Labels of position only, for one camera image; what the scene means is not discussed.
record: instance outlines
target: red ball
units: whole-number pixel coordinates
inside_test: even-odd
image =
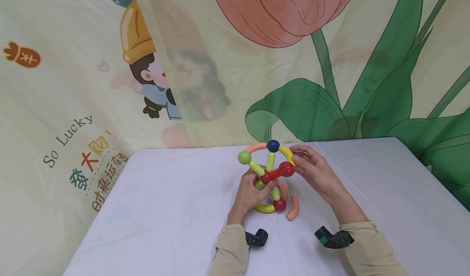
[[[282,212],[286,209],[286,201],[284,199],[279,199],[279,201],[273,202],[274,209],[278,212]]]
[[[262,176],[262,181],[264,184],[268,184],[269,181],[271,181],[271,178],[269,177],[269,172],[265,171],[265,174]]]
[[[291,177],[294,174],[295,167],[291,162],[282,162],[279,164],[279,173],[284,177]]]

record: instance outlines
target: blue ball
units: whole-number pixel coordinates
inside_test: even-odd
[[[279,150],[279,142],[275,139],[272,139],[267,142],[267,149],[270,152],[277,152]]]

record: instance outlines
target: beige sleeve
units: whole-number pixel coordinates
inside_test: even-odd
[[[209,276],[241,276],[248,262],[245,228],[240,224],[227,225],[219,233],[215,256]]]
[[[408,276],[374,223],[344,224],[339,229],[349,232],[355,240],[344,250],[357,276]]]

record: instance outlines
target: yellow hat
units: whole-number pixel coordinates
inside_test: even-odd
[[[129,4],[122,16],[121,45],[124,61],[129,65],[157,51],[136,0]]]

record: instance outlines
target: magnetic building toy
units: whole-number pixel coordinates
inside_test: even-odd
[[[269,154],[267,156],[266,171],[260,167],[256,162],[251,159],[251,154],[257,150],[268,149]],[[274,169],[274,161],[276,152],[281,152],[287,161],[281,162],[277,169]],[[253,171],[259,175],[259,180],[256,182],[256,189],[261,190],[269,181],[274,180],[279,177],[291,177],[294,174],[295,163],[293,161],[294,154],[285,146],[281,146],[277,140],[270,140],[267,143],[257,143],[252,144],[246,150],[242,150],[238,154],[238,161],[243,165],[250,166]],[[285,187],[282,180],[278,180],[277,188],[273,189],[271,195],[274,202],[272,205],[259,204],[255,208],[261,212],[282,212],[286,208],[286,201],[288,198],[287,188]],[[287,213],[287,219],[289,221],[294,220],[295,217],[299,214],[299,199],[297,196],[291,197],[292,208]]]

